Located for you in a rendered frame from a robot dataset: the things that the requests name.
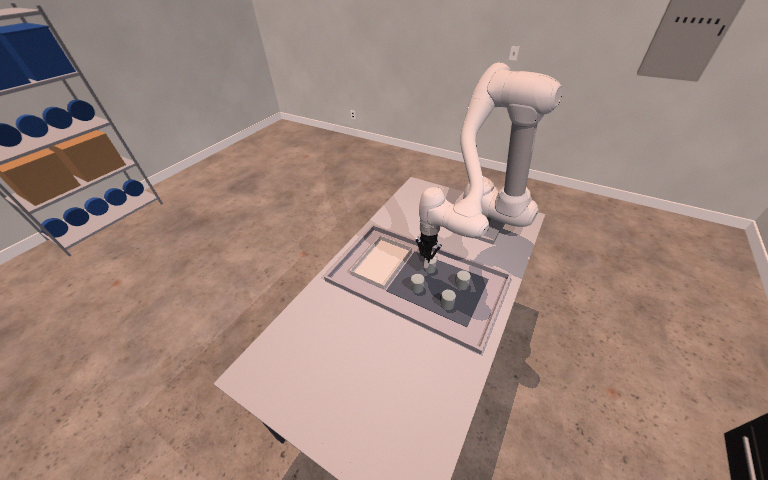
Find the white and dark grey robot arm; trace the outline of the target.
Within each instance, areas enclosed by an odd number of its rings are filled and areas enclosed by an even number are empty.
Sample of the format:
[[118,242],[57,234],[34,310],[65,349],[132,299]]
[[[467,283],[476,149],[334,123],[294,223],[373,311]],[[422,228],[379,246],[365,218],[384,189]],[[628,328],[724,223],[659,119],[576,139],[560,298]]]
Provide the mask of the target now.
[[[427,188],[419,204],[420,231],[434,236],[440,226],[468,238],[482,237],[491,218],[526,227],[538,205],[526,187],[538,122],[560,102],[562,86],[534,72],[511,71],[504,63],[491,65],[477,83],[463,123],[460,143],[469,178],[463,199],[452,204],[440,188]],[[512,121],[505,185],[499,190],[482,176],[476,135],[494,107],[507,108]]]

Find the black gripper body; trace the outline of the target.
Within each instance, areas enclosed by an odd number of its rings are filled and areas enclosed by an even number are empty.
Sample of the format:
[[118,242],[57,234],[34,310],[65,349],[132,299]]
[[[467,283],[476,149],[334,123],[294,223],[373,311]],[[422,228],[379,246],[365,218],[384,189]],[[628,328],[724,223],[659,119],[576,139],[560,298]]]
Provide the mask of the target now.
[[421,233],[420,240],[422,241],[422,243],[423,243],[423,241],[426,241],[426,246],[428,246],[428,243],[430,242],[431,243],[431,247],[433,247],[433,246],[435,246],[438,243],[437,237],[438,237],[438,234],[436,234],[434,236],[427,236],[427,235],[424,235],[423,233]]

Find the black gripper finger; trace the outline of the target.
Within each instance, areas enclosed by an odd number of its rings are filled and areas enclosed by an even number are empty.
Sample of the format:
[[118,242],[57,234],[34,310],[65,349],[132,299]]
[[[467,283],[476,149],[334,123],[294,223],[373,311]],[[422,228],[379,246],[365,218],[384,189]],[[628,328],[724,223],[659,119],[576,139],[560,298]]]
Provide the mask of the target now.
[[426,269],[429,266],[430,259],[432,260],[434,258],[435,254],[437,253],[438,250],[440,250],[441,247],[442,247],[442,245],[441,244],[439,245],[437,243],[436,244],[436,249],[434,250],[433,254],[431,255],[432,247],[431,247],[431,243],[430,242],[428,243],[428,252],[427,252],[426,266],[425,266]]
[[427,252],[428,252],[428,246],[426,246],[426,241],[420,240],[420,237],[418,236],[415,240],[418,244],[419,252],[421,256],[424,256],[424,268],[426,266],[426,258],[427,258]]

